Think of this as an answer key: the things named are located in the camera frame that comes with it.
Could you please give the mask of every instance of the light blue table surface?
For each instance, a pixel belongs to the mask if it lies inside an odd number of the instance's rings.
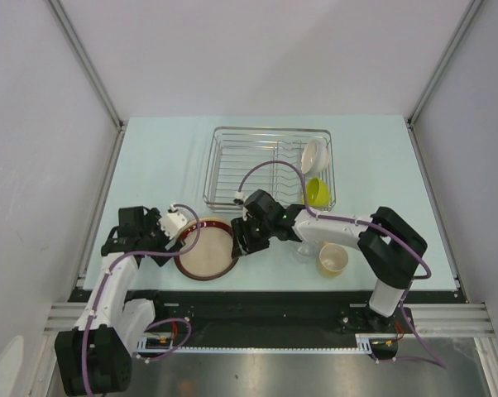
[[[186,203],[199,216],[212,213],[203,201],[208,149],[219,126],[321,128],[332,133],[337,204],[333,212],[370,214],[393,208],[429,244],[424,256],[433,276],[415,290],[456,289],[433,210],[414,156],[404,119],[396,115],[309,117],[132,118],[103,210],[85,289],[92,289],[101,266],[100,247],[118,224],[119,208],[144,205],[165,212]],[[359,290],[373,289],[376,277],[359,251],[347,249],[349,263],[334,279],[319,275],[314,263],[299,263],[293,242],[273,241],[271,248],[242,258],[224,277],[195,281],[173,261],[163,268],[142,260],[132,289],[165,290]]]

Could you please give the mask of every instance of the dish rack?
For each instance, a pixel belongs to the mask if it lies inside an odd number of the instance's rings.
[[[306,144],[322,141],[330,156],[328,167],[319,175],[330,189],[330,204],[315,207],[329,211],[336,203],[333,172],[332,137],[327,130],[272,127],[217,127],[208,153],[203,197],[214,212],[238,213],[233,202],[242,178],[256,165],[268,160],[283,160],[300,169],[300,158]],[[272,164],[256,170],[246,181],[248,196],[257,189],[267,191],[284,206],[301,203],[302,189],[297,174],[289,167]]]

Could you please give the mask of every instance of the beige cup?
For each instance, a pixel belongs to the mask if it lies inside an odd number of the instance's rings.
[[[347,251],[338,244],[324,243],[318,254],[317,269],[321,276],[333,278],[344,272],[348,264]]]

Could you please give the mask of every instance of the wall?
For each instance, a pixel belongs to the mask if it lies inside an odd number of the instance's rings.
[[[0,352],[25,338],[12,395],[69,293],[115,133],[45,2],[0,2]]]
[[[462,281],[498,336],[498,0],[483,8],[417,136]]]
[[[469,0],[64,0],[122,117],[410,114]]]

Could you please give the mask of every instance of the plate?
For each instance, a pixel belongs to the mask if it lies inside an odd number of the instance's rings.
[[[237,263],[231,258],[232,229],[230,222],[221,218],[200,218],[201,236],[196,246],[186,254],[176,256],[175,265],[181,273],[193,280],[208,281],[227,274]],[[177,237],[190,246],[196,238],[196,222]]]

